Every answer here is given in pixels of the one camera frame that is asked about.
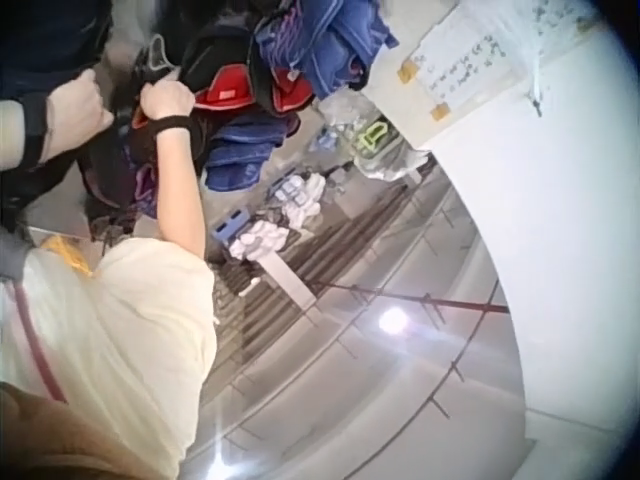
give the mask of white fabric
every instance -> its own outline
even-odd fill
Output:
[[[238,260],[257,261],[272,252],[278,252],[287,243],[289,230],[275,223],[258,220],[229,247],[229,253]]]
[[[282,201],[282,213],[289,219],[289,227],[299,230],[309,217],[320,213],[319,200],[322,197],[326,179],[312,173],[305,182],[299,175],[293,175],[276,192],[276,198]]]
[[[34,329],[69,405],[175,478],[213,363],[213,273],[180,247],[126,240],[93,278],[35,250],[23,282]],[[46,396],[7,288],[3,381]]]

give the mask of blue garment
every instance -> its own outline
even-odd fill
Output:
[[[360,84],[382,46],[398,45],[379,10],[377,0],[295,0],[256,34],[260,54],[272,68],[302,72],[322,100]]]
[[[216,192],[232,192],[257,184],[262,165],[298,123],[295,114],[273,117],[261,112],[240,115],[222,127],[212,139],[204,167],[207,187]]]

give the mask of person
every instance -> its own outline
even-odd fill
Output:
[[[214,277],[183,128],[195,99],[173,78],[141,92],[156,132],[161,239],[124,240],[90,277],[32,249],[21,280],[0,289],[0,380],[66,403],[156,478],[176,478],[195,440],[217,348]]]

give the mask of red strap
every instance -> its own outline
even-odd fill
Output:
[[[49,363],[42,351],[42,346],[38,341],[38,336],[33,329],[33,322],[31,321],[31,315],[29,314],[29,303],[27,301],[27,295],[24,288],[21,284],[13,282],[13,289],[16,305],[18,307],[18,317],[20,318],[20,323],[22,323],[22,328],[24,329],[24,333],[27,337],[27,343],[31,350],[31,356],[36,363],[36,368],[40,373],[44,386],[53,400],[67,403],[67,399],[65,398],[60,385],[53,376],[51,368],[49,368]]]

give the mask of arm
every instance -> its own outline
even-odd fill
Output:
[[[0,102],[0,171],[16,168],[24,148],[24,112],[11,100]]]
[[[189,132],[160,132],[158,145],[158,224],[163,238],[204,258],[205,222]]]
[[[151,120],[188,116],[195,97],[170,74],[155,85],[145,85],[140,106]],[[206,232],[189,132],[182,128],[161,131],[158,150],[158,225],[164,240],[204,258]]]

